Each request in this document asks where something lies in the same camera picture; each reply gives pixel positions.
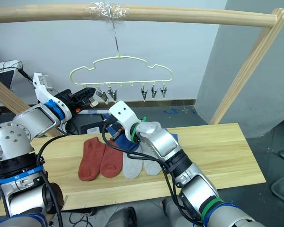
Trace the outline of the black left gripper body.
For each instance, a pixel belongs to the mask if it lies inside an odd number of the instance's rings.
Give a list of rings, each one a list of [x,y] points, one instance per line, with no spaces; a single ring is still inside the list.
[[[62,101],[70,110],[72,114],[76,114],[77,100],[74,98],[70,89],[66,89],[62,92],[57,93],[54,97]]]

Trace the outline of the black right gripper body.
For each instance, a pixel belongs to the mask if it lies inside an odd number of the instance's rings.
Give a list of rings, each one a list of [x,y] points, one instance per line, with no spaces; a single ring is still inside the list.
[[[115,140],[115,142],[127,142],[123,126],[117,122],[117,120],[110,115],[102,115],[103,120],[102,132],[108,132],[111,136],[118,130],[120,130],[120,136]]]

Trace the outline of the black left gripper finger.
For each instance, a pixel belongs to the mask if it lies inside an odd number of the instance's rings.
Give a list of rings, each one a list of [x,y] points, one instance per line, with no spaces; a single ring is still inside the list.
[[[93,97],[96,89],[93,87],[86,87],[73,94],[77,100],[84,100]]]
[[[76,103],[76,109],[87,109],[87,108],[91,108],[91,102],[90,99],[88,98],[80,100]]]

